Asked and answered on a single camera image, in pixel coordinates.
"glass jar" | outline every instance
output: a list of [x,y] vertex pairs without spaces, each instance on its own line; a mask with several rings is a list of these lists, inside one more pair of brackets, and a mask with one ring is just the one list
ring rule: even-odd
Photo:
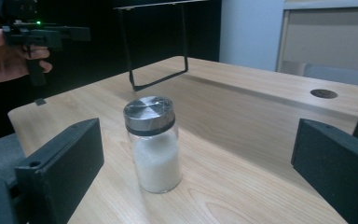
[[140,186],[153,193],[174,189],[182,172],[172,101],[160,96],[132,101],[124,118]]

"black background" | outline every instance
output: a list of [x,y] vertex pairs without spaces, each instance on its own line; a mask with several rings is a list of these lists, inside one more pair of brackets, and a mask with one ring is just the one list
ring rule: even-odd
[[[127,71],[118,13],[111,1],[39,0],[38,14],[43,22],[89,27],[91,41],[63,40],[63,50],[52,51],[47,59],[54,68],[46,86],[34,87],[28,77],[0,83],[0,137],[14,133],[7,117],[10,110]],[[220,18],[221,0],[186,4],[189,57],[218,61]],[[126,10],[124,22],[134,68],[182,55],[178,6]]]

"human hand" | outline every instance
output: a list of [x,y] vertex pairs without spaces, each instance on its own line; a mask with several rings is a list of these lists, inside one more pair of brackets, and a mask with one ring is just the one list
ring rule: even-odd
[[[29,74],[26,61],[30,60],[26,47],[7,46],[5,44],[2,29],[0,29],[0,82],[9,81],[18,77]],[[35,59],[44,59],[49,56],[47,47],[31,46],[31,57]],[[52,65],[43,60],[39,61],[39,65],[48,73],[52,69]]]

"circular hole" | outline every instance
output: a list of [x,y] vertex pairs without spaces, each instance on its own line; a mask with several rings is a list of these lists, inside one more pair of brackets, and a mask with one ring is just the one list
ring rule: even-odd
[[40,161],[33,161],[30,163],[30,167],[36,167],[38,165],[40,165]]
[[310,92],[310,94],[324,99],[333,99],[338,97],[338,94],[336,94],[334,91],[329,90],[313,90]]

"table hole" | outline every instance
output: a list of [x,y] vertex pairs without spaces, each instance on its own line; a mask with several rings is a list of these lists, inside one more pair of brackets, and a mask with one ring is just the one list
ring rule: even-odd
[[338,94],[336,94],[334,91],[329,91],[329,90],[313,90],[310,92],[310,94],[319,97],[319,98],[324,98],[324,99],[333,99],[338,97]]

